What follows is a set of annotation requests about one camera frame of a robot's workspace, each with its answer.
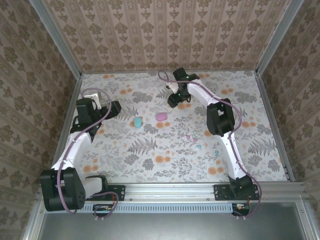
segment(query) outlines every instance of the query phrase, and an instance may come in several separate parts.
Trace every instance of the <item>floral mat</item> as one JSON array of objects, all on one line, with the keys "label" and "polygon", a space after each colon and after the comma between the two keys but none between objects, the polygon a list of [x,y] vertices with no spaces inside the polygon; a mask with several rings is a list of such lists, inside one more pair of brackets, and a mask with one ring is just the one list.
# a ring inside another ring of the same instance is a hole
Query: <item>floral mat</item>
[{"label": "floral mat", "polygon": [[[258,181],[285,181],[253,71],[196,73],[241,111],[236,143],[247,170]],[[110,183],[228,182],[226,155],[207,129],[206,108],[194,97],[171,108],[167,99],[172,92],[165,87],[156,73],[82,76],[82,90],[103,89],[122,106],[117,117],[102,122],[80,163],[83,177],[103,174]],[[168,118],[158,122],[156,114],[162,112]],[[135,117],[142,118],[142,127],[134,126]]]}]

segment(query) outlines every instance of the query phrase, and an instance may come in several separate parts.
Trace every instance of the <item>gray panel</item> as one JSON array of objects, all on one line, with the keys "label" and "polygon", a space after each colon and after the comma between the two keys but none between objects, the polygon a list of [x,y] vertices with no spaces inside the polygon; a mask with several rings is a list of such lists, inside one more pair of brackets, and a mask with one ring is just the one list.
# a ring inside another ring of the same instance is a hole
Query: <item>gray panel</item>
[{"label": "gray panel", "polygon": [[41,240],[304,240],[294,203],[263,203],[250,218],[231,214],[46,214]]}]

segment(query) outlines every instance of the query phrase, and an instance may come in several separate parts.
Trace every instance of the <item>wire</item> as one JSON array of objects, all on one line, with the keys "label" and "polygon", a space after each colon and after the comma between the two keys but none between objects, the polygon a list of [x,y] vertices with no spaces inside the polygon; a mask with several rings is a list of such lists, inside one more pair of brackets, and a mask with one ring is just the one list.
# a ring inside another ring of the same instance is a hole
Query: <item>wire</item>
[{"label": "wire", "polygon": [[[160,73],[164,73],[166,79],[163,78],[162,76],[160,76]],[[218,97],[215,97],[206,87],[204,87],[202,84],[200,84],[200,83],[198,83],[198,82],[194,82],[194,81],[173,81],[173,80],[169,80],[169,76],[168,76],[167,72],[164,71],[164,70],[159,70],[159,71],[158,71],[158,77],[159,77],[162,81],[165,81],[165,82],[167,82],[167,83],[186,83],[186,84],[194,84],[194,85],[197,85],[197,86],[201,87],[201,88],[202,88],[210,97],[212,97],[214,100],[219,101],[219,102],[221,102],[221,103],[223,103],[223,104],[226,104],[226,105],[232,107],[232,108],[236,111],[236,113],[237,113],[238,116],[239,116],[239,125],[230,132],[230,134],[229,134],[229,136],[228,136],[228,139],[229,139],[229,142],[230,142],[230,144],[231,144],[231,148],[232,148],[232,151],[233,151],[233,153],[234,153],[236,162],[237,162],[237,164],[239,165],[240,169],[241,169],[246,175],[248,175],[248,176],[256,183],[256,185],[258,186],[259,191],[260,191],[260,196],[259,196],[259,199],[258,199],[258,202],[257,202],[256,207],[254,208],[254,210],[253,210],[251,213],[249,213],[249,214],[248,214],[247,216],[245,216],[245,217],[248,218],[248,217],[252,216],[252,214],[254,214],[254,213],[258,210],[258,207],[259,207],[259,205],[260,205],[260,202],[261,202],[261,199],[262,199],[262,188],[261,188],[260,183],[256,180],[256,178],[253,177],[250,173],[248,173],[248,172],[241,166],[241,163],[240,163],[240,160],[239,160],[239,158],[238,158],[238,155],[237,155],[235,146],[234,146],[233,141],[232,141],[232,134],[234,134],[235,131],[237,131],[237,130],[241,127],[241,124],[242,124],[242,116],[241,116],[241,112],[239,111],[239,109],[238,109],[236,106],[234,106],[233,104],[231,104],[231,103],[229,103],[229,102],[227,102],[227,101],[224,101],[224,100],[222,100],[222,99],[220,99],[220,98],[218,98]]]},{"label": "wire", "polygon": [[106,112],[106,114],[100,119],[98,120],[97,122],[91,124],[90,126],[88,126],[87,128],[85,128],[84,130],[82,130],[77,136],[75,136],[75,138],[73,139],[73,141],[70,143],[69,147],[67,148],[67,150],[65,151],[65,154],[62,158],[62,162],[59,166],[59,169],[58,169],[58,173],[57,173],[57,176],[56,176],[56,185],[57,185],[57,188],[58,188],[58,193],[59,193],[59,197],[60,197],[60,200],[61,200],[61,203],[62,203],[62,206],[64,208],[64,210],[68,213],[68,214],[75,214],[77,212],[77,210],[74,210],[73,212],[70,211],[70,209],[68,208],[67,204],[66,204],[66,201],[64,199],[64,195],[62,193],[62,189],[61,189],[61,171],[62,171],[62,168],[65,164],[65,161],[66,161],[66,158],[70,152],[70,150],[72,149],[73,145],[75,144],[75,142],[77,141],[77,139],[82,135],[84,134],[86,131],[88,131],[89,129],[93,128],[94,126],[98,125],[99,123],[101,123],[103,120],[105,120],[105,118],[109,115],[110,111],[111,111],[111,98],[110,96],[102,89],[99,89],[99,88],[95,88],[95,87],[90,87],[90,88],[86,88],[84,89],[82,92],[81,92],[81,96],[84,97],[84,93],[86,91],[89,91],[89,90],[94,90],[94,91],[98,91],[98,92],[101,92],[103,93],[108,101],[109,101],[109,109],[108,111]]},{"label": "wire", "polygon": [[116,207],[117,207],[117,205],[118,205],[119,196],[118,196],[118,194],[117,194],[116,192],[114,192],[114,191],[107,191],[107,192],[97,193],[97,194],[93,194],[93,195],[92,195],[92,197],[99,197],[99,196],[108,195],[108,194],[115,195],[115,197],[116,197],[116,202],[115,202],[113,208],[110,210],[110,212],[108,212],[106,215],[104,215],[104,216],[102,216],[102,217],[97,216],[97,210],[100,209],[100,208],[102,208],[103,206],[101,206],[101,207],[99,207],[99,206],[96,207],[95,210],[94,210],[94,212],[93,212],[93,215],[95,216],[95,219],[96,219],[96,220],[97,220],[97,219],[102,219],[102,220],[103,220],[103,219],[106,219],[106,218],[108,218],[108,217],[112,214],[112,212],[116,209]]}]

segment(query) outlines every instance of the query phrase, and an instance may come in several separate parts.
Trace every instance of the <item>damask wallpaper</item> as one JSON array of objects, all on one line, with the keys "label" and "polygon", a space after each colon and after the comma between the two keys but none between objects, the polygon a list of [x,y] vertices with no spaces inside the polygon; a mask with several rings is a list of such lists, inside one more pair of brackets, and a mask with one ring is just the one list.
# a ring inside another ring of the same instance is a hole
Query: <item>damask wallpaper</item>
[{"label": "damask wallpaper", "polygon": [[320,223],[320,0],[305,0],[266,71],[266,90],[298,181]]},{"label": "damask wallpaper", "polygon": [[44,0],[84,73],[255,69],[289,0]]},{"label": "damask wallpaper", "polygon": [[0,1],[0,239],[19,239],[75,79],[27,0]]}]

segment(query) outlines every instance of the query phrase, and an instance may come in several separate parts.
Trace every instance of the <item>pink object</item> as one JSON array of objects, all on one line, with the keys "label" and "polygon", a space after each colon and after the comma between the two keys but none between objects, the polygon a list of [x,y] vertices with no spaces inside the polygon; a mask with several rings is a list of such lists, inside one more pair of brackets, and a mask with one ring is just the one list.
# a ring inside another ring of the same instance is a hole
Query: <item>pink object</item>
[{"label": "pink object", "polygon": [[165,112],[161,112],[161,113],[158,113],[156,116],[155,116],[155,119],[158,121],[158,122],[161,122],[161,121],[164,121],[164,120],[167,120],[168,119],[168,116]]}]

